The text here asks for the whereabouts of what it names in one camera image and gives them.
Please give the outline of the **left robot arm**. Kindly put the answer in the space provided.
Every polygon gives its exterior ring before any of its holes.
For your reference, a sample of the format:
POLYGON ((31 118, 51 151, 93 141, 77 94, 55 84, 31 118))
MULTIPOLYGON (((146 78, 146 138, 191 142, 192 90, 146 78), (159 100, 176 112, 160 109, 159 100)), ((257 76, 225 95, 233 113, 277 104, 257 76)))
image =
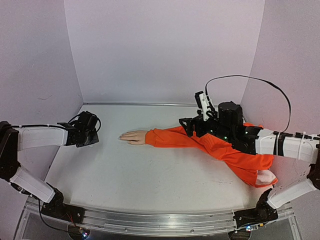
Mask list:
POLYGON ((68 122, 56 124, 0 123, 0 178, 18 191, 48 203, 47 209, 56 218, 64 218, 67 206, 56 199, 59 192, 53 186, 33 175, 19 161, 20 153, 28 150, 70 147, 87 147, 99 142, 100 118, 89 111, 78 113, 68 122))

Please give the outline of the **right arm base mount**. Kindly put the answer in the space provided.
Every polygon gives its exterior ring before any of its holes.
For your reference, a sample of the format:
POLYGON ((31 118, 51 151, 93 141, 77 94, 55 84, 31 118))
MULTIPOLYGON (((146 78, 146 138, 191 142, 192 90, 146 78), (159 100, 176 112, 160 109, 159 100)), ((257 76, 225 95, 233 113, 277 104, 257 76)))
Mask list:
POLYGON ((234 212, 233 219, 235 219, 237 229, 251 225, 265 224, 278 219, 277 209, 267 203, 271 190, 272 188, 269 188, 263 192, 254 208, 234 212))

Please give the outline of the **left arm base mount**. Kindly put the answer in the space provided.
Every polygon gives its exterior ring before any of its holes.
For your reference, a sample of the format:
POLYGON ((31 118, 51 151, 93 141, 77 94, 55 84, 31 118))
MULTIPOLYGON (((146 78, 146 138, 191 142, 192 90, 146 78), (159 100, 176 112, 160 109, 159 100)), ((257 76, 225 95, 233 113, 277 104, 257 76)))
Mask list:
POLYGON ((85 209, 80 206, 64 203, 63 193, 57 188, 49 186, 53 189, 54 196, 49 202, 42 204, 40 213, 55 219, 69 221, 74 225, 81 224, 84 220, 85 209))

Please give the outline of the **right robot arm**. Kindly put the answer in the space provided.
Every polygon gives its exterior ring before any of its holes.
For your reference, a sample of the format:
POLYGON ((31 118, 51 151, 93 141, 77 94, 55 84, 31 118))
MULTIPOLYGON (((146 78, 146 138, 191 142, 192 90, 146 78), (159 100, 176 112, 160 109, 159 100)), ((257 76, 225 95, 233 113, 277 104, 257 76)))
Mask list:
POLYGON ((243 110, 232 101, 218 105, 218 110, 209 111, 205 106, 198 115, 179 119, 188 137, 201 138, 211 134, 232 148, 250 155, 273 155, 302 160, 310 164, 305 177, 284 187, 272 189, 266 203, 273 209, 320 188, 320 137, 316 134, 287 133, 259 126, 245 126, 243 110))

